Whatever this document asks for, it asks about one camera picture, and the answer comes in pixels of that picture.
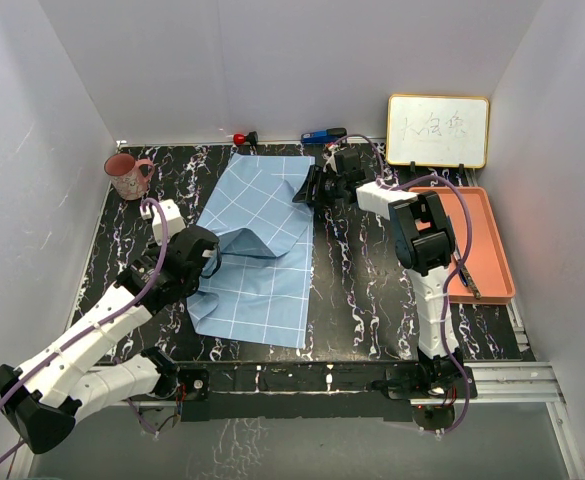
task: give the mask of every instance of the whiteboard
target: whiteboard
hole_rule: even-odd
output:
[[[485,165],[489,103],[483,97],[396,94],[388,105],[390,165]]]

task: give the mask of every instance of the black marble table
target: black marble table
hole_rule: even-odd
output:
[[[356,144],[370,173],[376,162],[368,145]],[[229,145],[152,146],[123,150],[156,165],[148,195],[171,198],[186,223],[195,223],[214,185],[235,153],[311,155],[324,162],[322,146],[265,145],[256,149]],[[459,185],[467,179],[452,169],[386,167],[389,181],[406,182],[415,175],[444,175]],[[126,202],[110,190],[100,219],[80,298],[76,321],[139,255],[151,239],[151,227],[139,216],[140,201]],[[315,213],[313,277],[304,349],[283,348],[194,332],[185,302],[164,309],[130,333],[114,355],[126,359],[158,345],[177,362],[388,362],[416,358],[418,322],[413,293],[394,255],[385,220],[353,206]],[[453,323],[468,360],[520,360],[505,307],[453,305]]]

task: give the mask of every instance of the white backdrop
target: white backdrop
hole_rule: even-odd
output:
[[[494,94],[490,132],[480,183],[585,456],[585,1],[543,5]]]
[[[0,0],[0,365],[63,332],[113,150],[36,0]],[[0,416],[0,455],[16,441]]]
[[[40,0],[115,139],[385,137],[392,93],[490,96],[541,0]]]

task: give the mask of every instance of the grid pattern cloth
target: grid pattern cloth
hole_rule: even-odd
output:
[[[223,258],[188,298],[197,333],[304,347],[312,212],[292,197],[313,163],[313,157],[232,157],[197,222],[219,236]],[[213,265],[214,259],[206,273]]]

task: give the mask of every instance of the red cap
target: red cap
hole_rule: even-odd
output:
[[[245,143],[245,135],[241,133],[235,133],[234,137],[232,137],[232,141],[238,147],[239,145],[243,145]]]

